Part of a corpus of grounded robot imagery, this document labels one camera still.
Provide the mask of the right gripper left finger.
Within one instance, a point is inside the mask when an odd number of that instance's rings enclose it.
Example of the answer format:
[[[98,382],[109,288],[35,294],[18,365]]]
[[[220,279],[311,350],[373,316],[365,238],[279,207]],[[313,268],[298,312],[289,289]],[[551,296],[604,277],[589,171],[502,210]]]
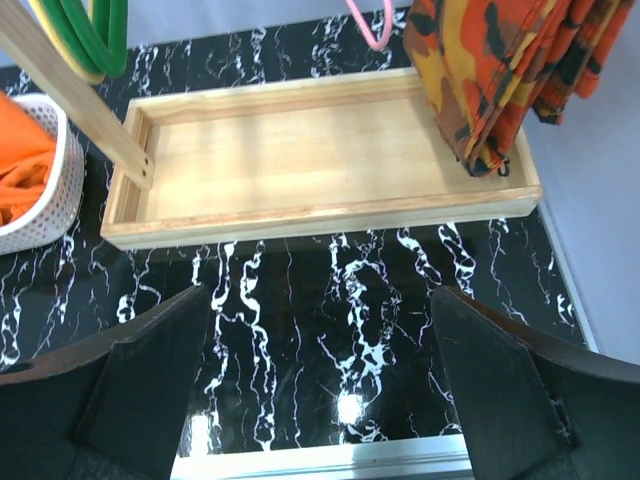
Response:
[[[210,290],[1,374],[4,479],[167,479],[208,330]]]

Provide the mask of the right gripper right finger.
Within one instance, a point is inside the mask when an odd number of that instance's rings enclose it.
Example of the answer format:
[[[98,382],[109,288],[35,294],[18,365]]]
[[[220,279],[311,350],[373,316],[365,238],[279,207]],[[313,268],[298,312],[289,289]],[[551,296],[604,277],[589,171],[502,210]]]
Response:
[[[638,478],[638,365],[448,286],[431,315],[475,478]]]

